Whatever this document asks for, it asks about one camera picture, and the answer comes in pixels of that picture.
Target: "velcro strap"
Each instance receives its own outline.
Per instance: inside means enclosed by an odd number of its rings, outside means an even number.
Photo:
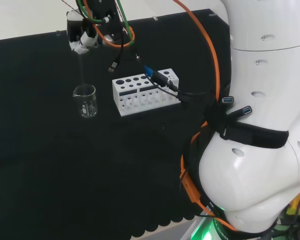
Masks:
[[[213,95],[208,97],[204,117],[221,138],[245,145],[279,149],[286,144],[289,136],[288,131],[277,131],[238,122],[226,114],[226,109],[217,102]]]

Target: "glass beaker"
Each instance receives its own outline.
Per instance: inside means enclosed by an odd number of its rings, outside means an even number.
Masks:
[[[92,118],[98,112],[96,88],[90,84],[81,84],[73,91],[79,114],[84,118]]]

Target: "black fabric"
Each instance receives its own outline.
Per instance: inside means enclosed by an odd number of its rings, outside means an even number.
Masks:
[[[210,10],[194,14],[230,82],[229,28]],[[131,22],[135,44],[154,70],[172,68],[185,92],[215,87],[211,53],[186,13]],[[82,56],[96,88],[98,113],[81,119],[72,94],[78,56],[65,31],[0,41],[0,240],[128,240],[201,212],[180,197],[184,141],[202,121],[204,103],[120,117],[112,79],[140,74],[124,50],[100,46]]]
[[[288,131],[266,129],[239,122],[231,114],[227,115],[227,109],[222,103],[217,102],[213,94],[207,96],[207,102],[204,116],[210,127],[218,132],[221,138],[267,149],[279,149],[286,144]]]

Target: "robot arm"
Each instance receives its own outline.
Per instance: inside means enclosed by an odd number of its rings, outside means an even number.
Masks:
[[[84,20],[78,10],[67,13],[67,35],[71,50],[79,55],[98,45],[98,33],[91,23]]]
[[[237,230],[260,233],[300,193],[300,0],[221,0],[228,13],[238,122],[288,131],[283,147],[225,140],[216,133],[199,164],[208,197]]]

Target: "green light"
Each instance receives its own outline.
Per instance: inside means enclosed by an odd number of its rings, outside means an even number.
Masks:
[[[212,240],[212,236],[210,232],[206,232],[205,235],[202,237],[202,240]]]

